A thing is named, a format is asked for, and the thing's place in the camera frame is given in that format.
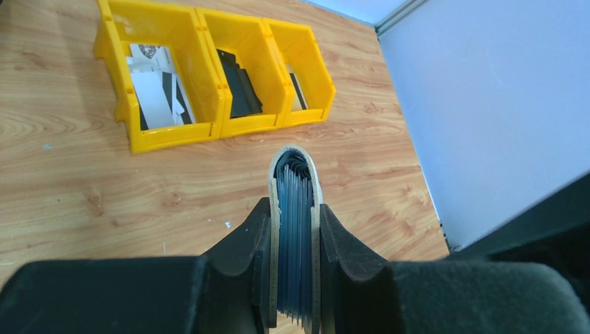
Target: yellow plastic container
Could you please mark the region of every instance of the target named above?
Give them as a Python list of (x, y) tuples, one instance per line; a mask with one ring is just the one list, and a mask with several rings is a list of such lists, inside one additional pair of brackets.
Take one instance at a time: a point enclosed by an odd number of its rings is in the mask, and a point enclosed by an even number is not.
[(258, 17), (235, 15), (196, 8), (200, 24), (205, 30), (209, 54), (223, 87), (228, 87), (217, 49), (236, 56), (245, 68), (256, 95), (262, 103), (262, 114), (231, 119), (231, 102), (223, 115), (221, 138), (279, 129), (285, 118), (284, 110), (292, 103), (294, 91), (288, 89), (281, 72), (281, 64), (271, 51), (272, 36)]
[[(214, 69), (208, 37), (194, 8), (135, 0), (97, 2), (102, 19), (94, 53), (104, 58), (110, 72), (118, 98), (115, 120), (125, 122), (131, 151), (218, 139), (231, 97)], [(125, 59), (131, 56), (130, 43), (170, 48), (198, 123), (141, 131), (139, 104)]]
[(263, 22), (273, 36), (272, 47), (278, 54), (276, 58), (282, 61), (280, 69), (283, 78), (289, 81), (291, 95), (297, 98), (285, 64), (290, 64), (293, 73), (298, 77), (308, 104), (306, 110), (291, 111), (290, 100), (283, 111), (283, 127), (325, 121), (330, 113), (336, 88), (321, 57), (312, 29), (306, 25), (274, 19), (263, 19)]

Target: white wall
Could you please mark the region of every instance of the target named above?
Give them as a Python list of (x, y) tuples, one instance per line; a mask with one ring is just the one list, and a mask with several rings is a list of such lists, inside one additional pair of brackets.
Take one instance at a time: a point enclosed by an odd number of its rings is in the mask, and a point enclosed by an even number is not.
[(304, 0), (324, 9), (374, 26), (397, 9), (404, 0)]
[(381, 44), (451, 246), (590, 171), (590, 1), (429, 0)]

